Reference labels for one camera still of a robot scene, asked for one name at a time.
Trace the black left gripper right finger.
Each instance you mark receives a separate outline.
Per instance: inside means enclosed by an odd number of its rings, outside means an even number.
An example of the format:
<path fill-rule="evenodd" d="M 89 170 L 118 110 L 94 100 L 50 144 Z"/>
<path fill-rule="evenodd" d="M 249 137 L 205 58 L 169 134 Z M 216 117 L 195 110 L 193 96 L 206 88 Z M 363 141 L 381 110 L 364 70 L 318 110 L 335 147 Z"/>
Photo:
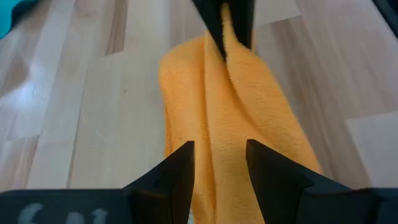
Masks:
<path fill-rule="evenodd" d="M 351 190 L 254 139 L 246 141 L 246 162 L 266 223 L 295 223 L 305 189 L 313 189 L 316 194 Z"/>

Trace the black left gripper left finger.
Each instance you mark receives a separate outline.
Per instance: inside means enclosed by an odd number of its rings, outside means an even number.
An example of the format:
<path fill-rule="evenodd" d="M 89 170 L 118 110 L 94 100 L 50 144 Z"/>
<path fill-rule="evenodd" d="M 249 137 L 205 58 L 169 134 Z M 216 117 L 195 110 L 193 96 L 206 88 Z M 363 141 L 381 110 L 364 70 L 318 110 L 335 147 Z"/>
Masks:
<path fill-rule="evenodd" d="M 133 223 L 187 224 L 195 181 L 195 143 L 187 141 L 125 187 Z"/>

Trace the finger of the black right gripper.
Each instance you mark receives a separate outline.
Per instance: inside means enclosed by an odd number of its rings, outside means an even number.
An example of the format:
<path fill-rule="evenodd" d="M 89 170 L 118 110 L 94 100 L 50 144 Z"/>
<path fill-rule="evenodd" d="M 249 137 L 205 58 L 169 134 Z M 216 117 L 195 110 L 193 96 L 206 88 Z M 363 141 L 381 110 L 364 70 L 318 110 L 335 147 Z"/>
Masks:
<path fill-rule="evenodd" d="M 230 0 L 229 9 L 238 41 L 252 49 L 255 0 Z"/>
<path fill-rule="evenodd" d="M 223 43 L 223 25 L 221 18 L 221 0 L 192 0 L 199 15 L 211 34 L 215 44 L 220 51 L 223 60 L 226 59 L 226 52 Z"/>

